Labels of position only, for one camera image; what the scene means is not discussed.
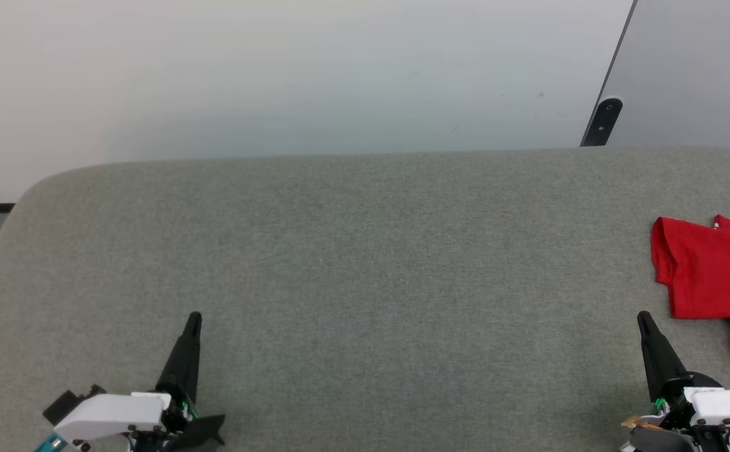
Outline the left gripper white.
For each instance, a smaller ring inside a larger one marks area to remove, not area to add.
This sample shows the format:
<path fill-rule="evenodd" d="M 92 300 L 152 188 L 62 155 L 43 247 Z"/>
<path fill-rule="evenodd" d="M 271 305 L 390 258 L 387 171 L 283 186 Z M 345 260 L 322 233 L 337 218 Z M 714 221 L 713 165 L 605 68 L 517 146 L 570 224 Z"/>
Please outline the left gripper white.
<path fill-rule="evenodd" d="M 204 444 L 225 444 L 224 415 L 202 417 L 192 408 L 200 369 L 202 315 L 190 313 L 175 341 L 156 392 L 104 393 L 89 398 L 53 426 L 53 452 L 67 446 L 92 452 L 95 440 L 117 436 L 126 452 L 180 452 Z"/>

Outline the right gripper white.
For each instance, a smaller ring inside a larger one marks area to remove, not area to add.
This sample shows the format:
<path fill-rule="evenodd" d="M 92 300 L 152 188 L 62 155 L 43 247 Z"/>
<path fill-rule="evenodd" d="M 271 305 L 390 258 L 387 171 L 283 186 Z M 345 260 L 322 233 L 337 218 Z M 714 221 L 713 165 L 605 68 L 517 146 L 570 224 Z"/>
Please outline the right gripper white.
<path fill-rule="evenodd" d="M 636 320 L 652 413 L 623 422 L 620 452 L 730 452 L 730 389 L 687 372 L 650 312 Z"/>

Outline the red and white jersey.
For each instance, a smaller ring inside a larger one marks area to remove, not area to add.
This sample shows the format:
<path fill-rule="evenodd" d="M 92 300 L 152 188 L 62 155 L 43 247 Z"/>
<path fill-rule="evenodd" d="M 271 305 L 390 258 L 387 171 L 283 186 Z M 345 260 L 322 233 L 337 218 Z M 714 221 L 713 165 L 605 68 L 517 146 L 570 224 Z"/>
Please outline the red and white jersey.
<path fill-rule="evenodd" d="M 730 219 L 705 226 L 658 217 L 651 231 L 655 280 L 668 288 L 676 320 L 730 318 Z"/>

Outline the grey partition panel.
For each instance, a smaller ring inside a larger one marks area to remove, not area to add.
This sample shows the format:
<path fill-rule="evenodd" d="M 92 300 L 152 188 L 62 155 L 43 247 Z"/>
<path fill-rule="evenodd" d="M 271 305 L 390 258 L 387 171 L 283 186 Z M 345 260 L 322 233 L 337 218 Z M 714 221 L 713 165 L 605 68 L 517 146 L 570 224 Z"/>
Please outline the grey partition panel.
<path fill-rule="evenodd" d="M 596 106 L 610 97 L 606 146 L 730 148 L 730 0 L 633 0 Z"/>

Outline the black rounded metal bracket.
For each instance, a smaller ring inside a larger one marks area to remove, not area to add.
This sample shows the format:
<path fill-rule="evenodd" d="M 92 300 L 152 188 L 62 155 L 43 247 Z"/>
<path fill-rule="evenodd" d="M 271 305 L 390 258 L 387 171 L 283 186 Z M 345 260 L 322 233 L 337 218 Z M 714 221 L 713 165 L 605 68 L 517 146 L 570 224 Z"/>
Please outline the black rounded metal bracket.
<path fill-rule="evenodd" d="M 620 98 L 610 97 L 601 100 L 589 121 L 580 147 L 605 146 L 609 141 L 622 108 L 623 101 Z"/>

